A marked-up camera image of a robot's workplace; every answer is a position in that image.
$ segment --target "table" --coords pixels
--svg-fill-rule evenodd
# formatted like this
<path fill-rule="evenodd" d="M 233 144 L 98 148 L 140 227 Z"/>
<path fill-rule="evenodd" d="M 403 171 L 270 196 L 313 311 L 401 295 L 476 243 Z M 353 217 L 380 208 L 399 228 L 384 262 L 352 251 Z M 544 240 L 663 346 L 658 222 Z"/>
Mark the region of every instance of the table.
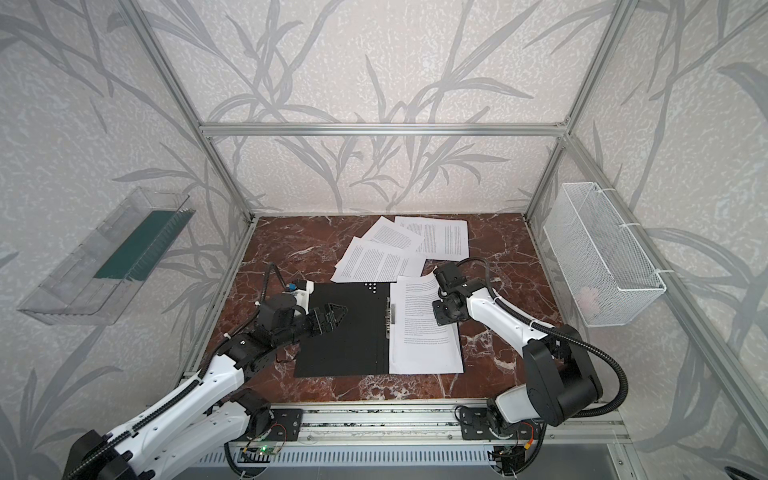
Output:
<path fill-rule="evenodd" d="M 428 217 L 467 220 L 469 254 L 488 258 L 500 294 L 536 318 L 561 325 L 552 291 L 520 214 L 457 214 Z M 208 349 L 255 310 L 264 267 L 274 262 L 287 282 L 304 278 L 329 282 L 334 265 L 353 237 L 361 237 L 379 218 L 368 216 L 261 217 L 235 277 Z M 428 260 L 423 274 L 436 263 Z M 483 276 L 482 265 L 466 265 L 467 276 Z M 272 276 L 268 295 L 280 285 Z M 465 372 L 450 375 L 376 375 L 293 378 L 299 345 L 277 354 L 277 361 L 247 384 L 266 400 L 338 402 L 368 399 L 443 399 L 496 396 L 525 382 L 519 355 L 504 340 L 474 320 L 458 327 Z"/>

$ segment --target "mesh basket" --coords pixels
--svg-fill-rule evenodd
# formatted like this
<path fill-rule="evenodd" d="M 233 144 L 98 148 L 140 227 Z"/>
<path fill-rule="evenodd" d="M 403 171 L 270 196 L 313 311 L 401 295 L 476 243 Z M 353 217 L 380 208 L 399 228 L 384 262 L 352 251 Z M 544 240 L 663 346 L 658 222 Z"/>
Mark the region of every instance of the mesh basket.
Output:
<path fill-rule="evenodd" d="M 587 326 L 626 325 L 667 289 L 595 183 L 562 184 L 544 232 Z"/>

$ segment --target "wall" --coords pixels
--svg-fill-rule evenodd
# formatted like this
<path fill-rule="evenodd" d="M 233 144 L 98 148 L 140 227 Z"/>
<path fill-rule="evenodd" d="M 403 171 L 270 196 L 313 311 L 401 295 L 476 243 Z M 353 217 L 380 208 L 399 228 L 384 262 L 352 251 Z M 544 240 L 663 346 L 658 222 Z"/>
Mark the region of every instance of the wall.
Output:
<path fill-rule="evenodd" d="M 156 402 L 245 223 L 113 2 L 0 5 L 0 472 L 61 477 L 70 443 Z M 135 187 L 197 210 L 113 326 L 17 305 Z"/>
<path fill-rule="evenodd" d="M 576 135 L 768 392 L 768 3 L 649 6 L 634 12 Z M 537 240 L 562 311 L 580 323 Z M 768 475 L 766 453 L 664 301 L 588 333 L 627 370 L 621 411 L 650 478 L 722 478 L 725 465 Z"/>
<path fill-rule="evenodd" d="M 209 122 L 559 122 L 614 7 L 613 0 L 141 4 Z M 524 211 L 553 144 L 217 140 L 254 210 L 283 214 Z"/>

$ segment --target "wallpaper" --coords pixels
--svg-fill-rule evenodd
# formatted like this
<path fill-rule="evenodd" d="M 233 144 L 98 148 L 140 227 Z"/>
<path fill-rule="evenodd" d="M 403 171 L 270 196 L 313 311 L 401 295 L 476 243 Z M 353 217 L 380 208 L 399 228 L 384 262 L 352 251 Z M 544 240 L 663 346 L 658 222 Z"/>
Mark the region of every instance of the wallpaper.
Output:
<path fill-rule="evenodd" d="M 204 121 L 557 122 L 613 0 L 141 0 Z"/>
<path fill-rule="evenodd" d="M 577 127 L 766 394 L 767 14 L 764 0 L 635 12 Z"/>
<path fill-rule="evenodd" d="M 112 2 L 0 4 L 0 472 L 59 479 L 69 445 L 174 386 L 245 228 Z M 113 326 L 16 310 L 135 188 L 197 212 Z"/>
<path fill-rule="evenodd" d="M 757 478 L 768 477 L 765 452 L 689 344 L 663 297 L 626 326 L 584 327 L 542 229 L 558 186 L 581 181 L 586 178 L 566 154 L 531 216 L 531 232 L 565 321 L 613 356 L 627 373 L 630 392 L 620 412 L 647 477 L 720 480 L 726 478 L 726 465 Z M 618 387 L 615 373 L 599 360 L 594 366 L 603 383 L 603 398 L 613 398 Z"/>
<path fill-rule="evenodd" d="M 549 137 L 219 137 L 254 211 L 525 211 Z"/>

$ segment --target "gray floor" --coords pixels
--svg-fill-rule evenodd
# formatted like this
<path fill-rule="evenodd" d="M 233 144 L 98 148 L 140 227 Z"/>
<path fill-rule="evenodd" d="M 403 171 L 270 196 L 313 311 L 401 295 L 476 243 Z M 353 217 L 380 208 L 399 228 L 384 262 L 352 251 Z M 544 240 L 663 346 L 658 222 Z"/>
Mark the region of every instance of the gray floor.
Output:
<path fill-rule="evenodd" d="M 234 480 L 228 468 L 189 468 L 177 480 Z M 496 480 L 490 467 L 365 467 L 268 468 L 259 480 Z M 605 445 L 544 445 L 536 461 L 520 479 L 618 480 Z"/>

